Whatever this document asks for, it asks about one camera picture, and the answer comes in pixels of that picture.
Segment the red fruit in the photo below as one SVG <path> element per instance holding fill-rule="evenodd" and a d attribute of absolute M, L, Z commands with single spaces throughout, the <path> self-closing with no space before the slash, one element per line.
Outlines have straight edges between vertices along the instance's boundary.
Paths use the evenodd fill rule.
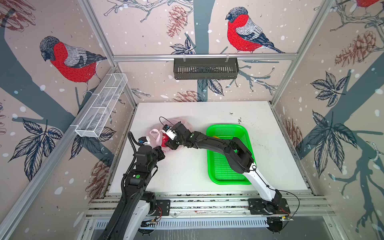
<path fill-rule="evenodd" d="M 168 143 L 169 140 L 170 140 L 170 138 L 166 134 L 164 134 L 162 136 L 162 148 L 167 148 L 168 147 L 167 143 Z"/>

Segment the pink plastic bag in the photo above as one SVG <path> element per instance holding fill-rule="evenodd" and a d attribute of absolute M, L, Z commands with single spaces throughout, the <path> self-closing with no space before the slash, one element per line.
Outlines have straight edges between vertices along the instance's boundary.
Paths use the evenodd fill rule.
<path fill-rule="evenodd" d="M 162 136 L 164 133 L 162 132 L 163 126 L 165 124 L 172 126 L 178 122 L 182 122 L 182 124 L 185 125 L 185 127 L 192 132 L 193 127 L 192 125 L 187 121 L 186 118 L 171 118 L 169 121 L 164 120 L 162 123 L 153 125 L 152 127 L 149 127 L 148 131 L 146 132 L 146 136 L 149 137 L 151 141 L 151 146 L 156 147 L 156 146 L 162 146 Z M 175 150 L 171 150 L 170 148 L 162 148 L 163 152 L 165 154 L 175 152 Z"/>

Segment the green plastic perforated basket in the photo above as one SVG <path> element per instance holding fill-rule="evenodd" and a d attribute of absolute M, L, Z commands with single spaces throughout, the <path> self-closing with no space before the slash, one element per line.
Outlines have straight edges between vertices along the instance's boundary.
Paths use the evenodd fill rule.
<path fill-rule="evenodd" d="M 217 136 L 222 140 L 231 140 L 236 137 L 252 153 L 252 144 L 248 131 L 241 125 L 212 125 L 207 128 L 206 135 L 209 137 Z M 217 185 L 250 185 L 249 180 L 233 171 L 224 155 L 213 151 L 207 151 L 208 175 L 211 181 Z"/>

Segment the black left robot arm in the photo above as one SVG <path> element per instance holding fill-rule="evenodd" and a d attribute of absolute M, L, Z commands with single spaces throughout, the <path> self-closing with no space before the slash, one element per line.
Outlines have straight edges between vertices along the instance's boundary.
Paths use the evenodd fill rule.
<path fill-rule="evenodd" d="M 156 197 L 146 188 L 157 162 L 165 158 L 160 146 L 141 146 L 121 181 L 122 196 L 100 240 L 132 240 L 144 218 L 156 208 Z"/>

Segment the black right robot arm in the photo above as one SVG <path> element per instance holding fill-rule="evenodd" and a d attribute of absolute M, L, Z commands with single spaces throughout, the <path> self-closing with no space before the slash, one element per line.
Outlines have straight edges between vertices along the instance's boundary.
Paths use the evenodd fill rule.
<path fill-rule="evenodd" d="M 165 145 L 172 150 L 184 146 L 205 149 L 225 156 L 231 169 L 244 175 L 258 191 L 267 215 L 272 215 L 280 210 L 282 194 L 270 186 L 255 164 L 251 151 L 239 138 L 233 137 L 230 140 L 222 140 L 209 137 L 201 132 L 190 132 L 181 122 L 173 126 L 164 125 L 162 132 L 169 137 Z"/>

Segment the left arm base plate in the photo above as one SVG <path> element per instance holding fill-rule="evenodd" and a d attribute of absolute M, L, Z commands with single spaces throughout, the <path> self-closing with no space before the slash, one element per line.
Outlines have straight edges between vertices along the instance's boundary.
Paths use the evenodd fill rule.
<path fill-rule="evenodd" d="M 170 215 L 170 200 L 150 201 L 150 211 L 148 216 L 169 216 Z"/>

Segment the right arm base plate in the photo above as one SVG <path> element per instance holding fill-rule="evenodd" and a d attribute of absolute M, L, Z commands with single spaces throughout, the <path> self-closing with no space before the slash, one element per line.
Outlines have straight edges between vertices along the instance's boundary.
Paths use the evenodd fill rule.
<path fill-rule="evenodd" d="M 248 210 L 251 215 L 263 215 L 263 216 L 271 216 L 271 215 L 290 215 L 291 210 L 287 203 L 287 200 L 282 198 L 280 203 L 274 205 L 274 203 L 266 202 L 262 199 L 248 199 Z"/>

